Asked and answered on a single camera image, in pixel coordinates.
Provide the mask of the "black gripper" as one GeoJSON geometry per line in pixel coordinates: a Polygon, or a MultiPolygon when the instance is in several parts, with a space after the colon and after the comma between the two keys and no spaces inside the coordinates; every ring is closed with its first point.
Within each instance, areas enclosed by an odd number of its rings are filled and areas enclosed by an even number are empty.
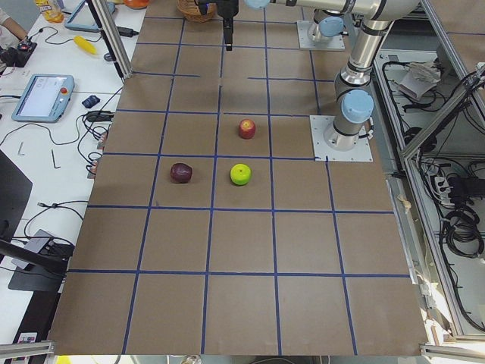
{"type": "Polygon", "coordinates": [[[201,15],[208,13],[209,4],[216,4],[217,14],[223,18],[224,45],[228,52],[233,50],[233,17],[239,12],[238,0],[198,0],[195,1],[201,15]]]}

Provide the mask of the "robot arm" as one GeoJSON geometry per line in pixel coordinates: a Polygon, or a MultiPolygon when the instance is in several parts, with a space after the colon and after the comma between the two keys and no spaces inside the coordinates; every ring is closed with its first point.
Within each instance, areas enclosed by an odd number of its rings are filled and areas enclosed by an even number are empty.
{"type": "Polygon", "coordinates": [[[307,31],[312,42],[328,42],[344,30],[343,16],[338,11],[314,9],[313,20],[307,31]]]}
{"type": "Polygon", "coordinates": [[[335,79],[338,112],[324,131],[325,143],[339,152],[355,147],[363,124],[374,110],[368,93],[371,68],[377,52],[393,23],[410,14],[417,1],[280,1],[287,7],[301,6],[339,14],[360,14],[363,17],[357,39],[347,64],[335,79]]]}

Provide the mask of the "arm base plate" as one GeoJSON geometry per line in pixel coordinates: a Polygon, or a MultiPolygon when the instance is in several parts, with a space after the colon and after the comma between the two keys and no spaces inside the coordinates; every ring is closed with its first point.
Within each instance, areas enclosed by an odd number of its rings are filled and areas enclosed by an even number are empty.
{"type": "Polygon", "coordinates": [[[343,52],[345,50],[341,34],[335,34],[331,37],[324,36],[319,29],[319,25],[313,20],[298,20],[296,28],[300,49],[329,52],[343,52]]]}
{"type": "Polygon", "coordinates": [[[372,162],[371,136],[364,127],[359,134],[343,136],[333,125],[332,115],[310,115],[314,160],[319,162],[372,162]]]}

